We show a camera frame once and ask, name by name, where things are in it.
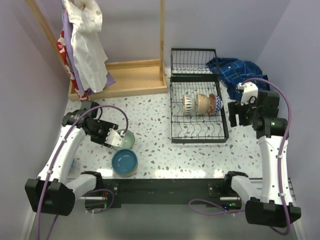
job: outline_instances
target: wooden frame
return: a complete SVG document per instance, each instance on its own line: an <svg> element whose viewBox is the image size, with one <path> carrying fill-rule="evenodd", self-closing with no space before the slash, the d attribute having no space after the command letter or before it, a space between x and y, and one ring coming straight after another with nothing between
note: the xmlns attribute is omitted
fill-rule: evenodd
<svg viewBox="0 0 320 240"><path fill-rule="evenodd" d="M57 39L52 33L48 22L36 1L25 0L25 2L44 31L61 65L66 70L63 59L56 46ZM90 99L94 100L166 93L168 91L168 86L164 66L164 40L165 0L160 0L160 59L107 63L107 70L111 73L116 83L105 88L101 92L94 93L90 96ZM69 85L68 96L71 101L79 100L71 82Z"/></svg>

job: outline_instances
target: gray floor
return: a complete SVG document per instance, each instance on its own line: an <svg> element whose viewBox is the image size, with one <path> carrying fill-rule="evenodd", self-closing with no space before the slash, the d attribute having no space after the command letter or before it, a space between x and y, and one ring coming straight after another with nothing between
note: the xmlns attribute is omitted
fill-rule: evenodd
<svg viewBox="0 0 320 240"><path fill-rule="evenodd" d="M203 211L213 211L204 205ZM52 215L41 215L41 239L45 239ZM30 240L35 239L35 224ZM78 200L71 215L60 216L50 240L296 240L269 227L250 225L245 214L206 216L187 205L123 205L92 216Z"/></svg>

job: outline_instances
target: terrazzo tabletop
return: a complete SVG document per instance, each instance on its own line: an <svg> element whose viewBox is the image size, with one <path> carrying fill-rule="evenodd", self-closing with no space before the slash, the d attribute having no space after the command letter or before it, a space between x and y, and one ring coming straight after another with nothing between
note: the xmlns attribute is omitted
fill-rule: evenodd
<svg viewBox="0 0 320 240"><path fill-rule="evenodd" d="M170 69L166 69L168 86ZM221 83L224 105L230 101L227 88ZM135 135L132 150L138 157L134 179L162 178L223 178L228 171L240 171L250 178L262 177L262 159L256 133L251 126L230 127L229 139L220 144L176 144L171 143L170 90L164 94L116 97L95 100L101 105L114 105L128 116L129 130ZM81 106L80 101L68 101L65 113ZM228 108L225 107L228 119ZM124 129L124 116L115 109L103 109L102 120ZM120 179L113 172L111 160L113 148L100 146L86 136L75 154L74 167L68 178L75 179L83 171L97 171L103 178Z"/></svg>

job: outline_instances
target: dish rack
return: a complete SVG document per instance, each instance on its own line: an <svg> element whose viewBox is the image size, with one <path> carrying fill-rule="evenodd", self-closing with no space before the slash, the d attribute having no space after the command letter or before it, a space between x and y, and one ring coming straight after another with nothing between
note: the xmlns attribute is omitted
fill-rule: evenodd
<svg viewBox="0 0 320 240"><path fill-rule="evenodd" d="M172 48L170 78L171 142L175 144L225 143L229 138L225 106L219 74L212 73L207 62L215 58L215 49ZM193 110L184 115L183 95L194 100L197 94L218 95L223 108L214 115L197 115Z"/></svg>

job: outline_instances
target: plaid shirt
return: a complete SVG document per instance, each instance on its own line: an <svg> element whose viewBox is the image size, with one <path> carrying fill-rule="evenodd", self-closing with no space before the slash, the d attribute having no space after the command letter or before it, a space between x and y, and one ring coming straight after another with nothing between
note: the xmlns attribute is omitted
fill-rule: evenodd
<svg viewBox="0 0 320 240"><path fill-rule="evenodd" d="M250 78L261 78L268 80L268 76L262 74L261 69L251 61L242 61L237 58L218 57L220 68L219 79L226 85L227 92L232 100L241 100L242 93L236 91L238 83ZM206 64L212 73L217 73L215 58ZM253 81L259 90L270 90L269 86L260 81Z"/></svg>

